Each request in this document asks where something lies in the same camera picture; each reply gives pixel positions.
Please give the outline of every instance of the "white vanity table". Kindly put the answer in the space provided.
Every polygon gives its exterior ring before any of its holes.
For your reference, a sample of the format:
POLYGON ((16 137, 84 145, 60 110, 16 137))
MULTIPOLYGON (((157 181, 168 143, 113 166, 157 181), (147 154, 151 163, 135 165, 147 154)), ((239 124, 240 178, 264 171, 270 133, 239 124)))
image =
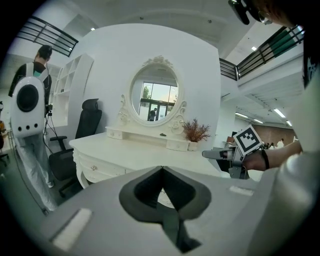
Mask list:
POLYGON ((96 183, 157 166, 220 176, 201 151, 188 151, 190 141, 184 138, 183 128, 187 102, 179 73, 162 56, 149 59, 121 96, 115 126, 69 142, 83 188, 89 186, 88 181, 96 183))

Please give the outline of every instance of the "floor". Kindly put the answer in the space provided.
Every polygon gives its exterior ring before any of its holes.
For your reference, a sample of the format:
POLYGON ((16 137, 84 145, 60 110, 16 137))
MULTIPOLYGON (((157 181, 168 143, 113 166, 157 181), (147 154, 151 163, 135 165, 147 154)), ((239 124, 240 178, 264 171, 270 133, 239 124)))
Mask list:
MULTIPOLYGON (((17 220, 29 228, 37 230, 46 217, 43 212, 44 205, 32 187, 18 154, 14 155, 12 150, 6 153, 9 155, 9 160, 4 158, 7 167, 0 162, 1 192, 9 203, 17 220)), ((68 181, 69 180, 59 181, 55 179, 55 186, 50 188, 50 192, 58 205, 61 205, 82 190, 81 185, 76 183, 65 190, 65 198, 62 198, 58 190, 68 181)))

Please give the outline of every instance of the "gray device surface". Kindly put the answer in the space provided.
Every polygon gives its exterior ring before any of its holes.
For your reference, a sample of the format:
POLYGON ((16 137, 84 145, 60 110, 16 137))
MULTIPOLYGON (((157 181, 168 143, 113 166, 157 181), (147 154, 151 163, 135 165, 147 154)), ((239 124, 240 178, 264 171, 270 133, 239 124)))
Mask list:
MULTIPOLYGON (((206 186, 211 202, 202 214, 184 221, 188 236, 200 243, 186 255, 270 255, 312 209, 320 178, 319 153, 292 156, 280 169, 266 171, 259 183, 172 169, 206 186)), ((82 208, 92 218, 68 253, 74 255, 182 255, 158 223, 135 220, 119 194, 140 170, 90 185, 50 214, 41 227, 51 240, 82 208)))

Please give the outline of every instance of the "person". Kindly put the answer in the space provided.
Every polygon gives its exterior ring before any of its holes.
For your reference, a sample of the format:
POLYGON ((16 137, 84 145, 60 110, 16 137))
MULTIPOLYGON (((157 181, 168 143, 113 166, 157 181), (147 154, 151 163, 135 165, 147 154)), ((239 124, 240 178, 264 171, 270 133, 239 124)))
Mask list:
MULTIPOLYGON (((260 17, 285 27, 292 28, 299 25, 304 28, 303 42, 303 82, 307 87, 316 69, 319 67, 320 51, 318 50, 318 39, 316 36, 318 25, 318 1, 305 0, 299 4, 293 4, 289 0, 245 0, 260 17)), ((279 167, 290 156, 302 152, 299 141, 293 142, 282 148, 266 150, 269 167, 279 167)), ((248 169, 265 171, 266 163, 262 157, 262 152, 256 151, 243 161, 243 165, 248 169)))
POLYGON ((154 110, 150 111, 150 118, 149 121, 154 121, 156 117, 157 108, 155 107, 154 110))
MULTIPOLYGON (((51 46, 41 46, 34 58, 33 70, 31 70, 34 77, 40 78, 41 76, 44 78, 44 101, 46 105, 49 104, 52 79, 49 73, 47 74, 48 70, 45 65, 50 60, 51 54, 51 46)), ((27 65, 29 64, 22 65, 15 73, 8 94, 10 97, 12 97, 19 80, 27 75, 27 65)), ((44 144, 43 134, 40 133, 19 139, 15 138, 14 141, 17 152, 22 160, 27 177, 29 178, 32 186, 39 194, 44 206, 47 207, 49 211, 54 211, 57 208, 57 204, 48 189, 48 187, 52 188, 54 186, 54 182, 53 175, 49 167, 49 160, 44 144)))
POLYGON ((284 139, 282 138, 276 145, 277 149, 281 149, 284 147, 284 139))
POLYGON ((273 143, 273 142, 271 143, 271 145, 270 145, 269 149, 270 149, 270 150, 274 150, 274 149, 275 149, 275 145, 274 145, 274 143, 273 143))

